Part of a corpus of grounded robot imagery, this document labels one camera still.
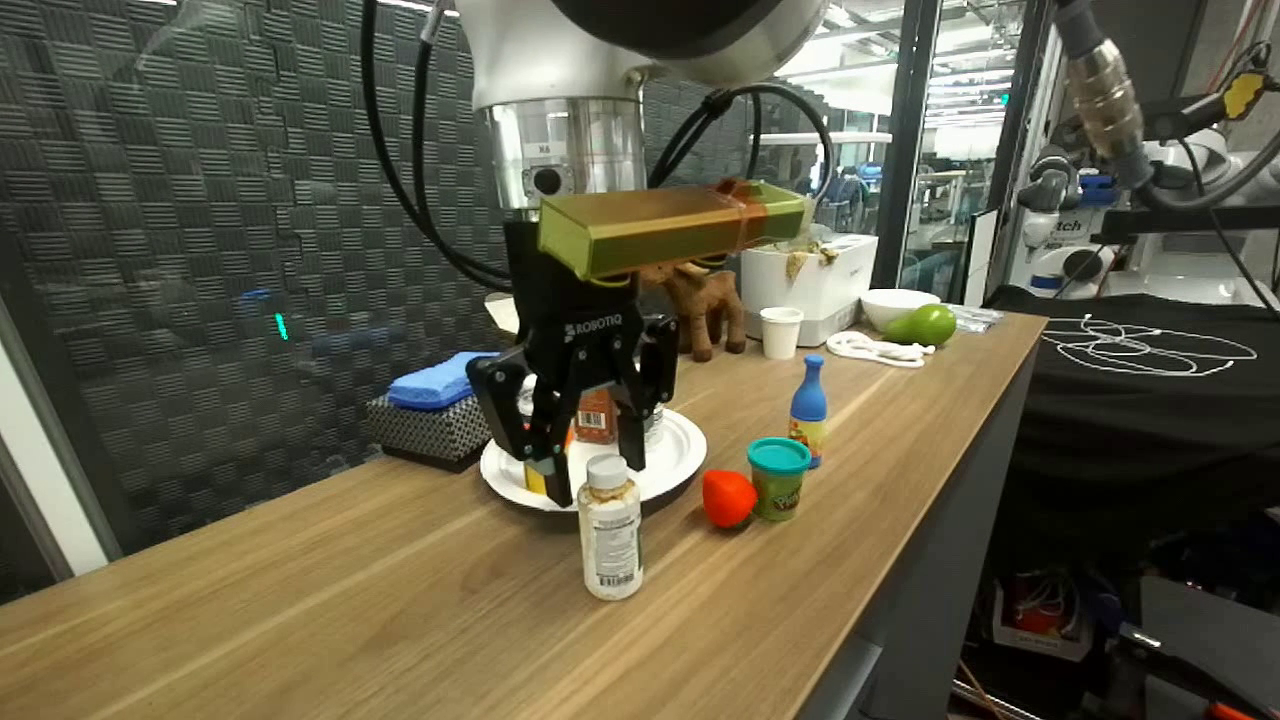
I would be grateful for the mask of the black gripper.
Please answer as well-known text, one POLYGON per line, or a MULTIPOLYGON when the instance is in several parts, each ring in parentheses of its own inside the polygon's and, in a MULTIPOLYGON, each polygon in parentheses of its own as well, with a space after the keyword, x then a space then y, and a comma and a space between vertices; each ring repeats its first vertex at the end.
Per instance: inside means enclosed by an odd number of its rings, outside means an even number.
POLYGON ((614 384, 614 444, 645 466, 648 418, 675 389, 680 329, 640 308, 632 274, 579 280, 548 257, 531 216, 513 216, 505 242, 521 317, 516 353, 473 358, 467 380, 493 441, 527 460, 548 500, 567 509, 567 418, 552 401, 614 384))

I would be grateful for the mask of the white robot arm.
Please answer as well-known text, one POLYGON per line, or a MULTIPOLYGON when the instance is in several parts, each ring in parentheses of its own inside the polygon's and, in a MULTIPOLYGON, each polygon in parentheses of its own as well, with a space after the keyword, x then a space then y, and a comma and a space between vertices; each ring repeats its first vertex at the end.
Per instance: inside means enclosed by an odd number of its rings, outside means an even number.
POLYGON ((573 497, 567 425, 589 390, 614 401, 614 447, 675 384, 675 324, 635 308, 657 265, 793 238, 810 200, 766 178, 667 186, 645 158, 645 83, 694 81, 715 109, 770 83, 828 0, 455 0, 473 109, 488 121, 516 349, 481 358, 493 441, 573 497))

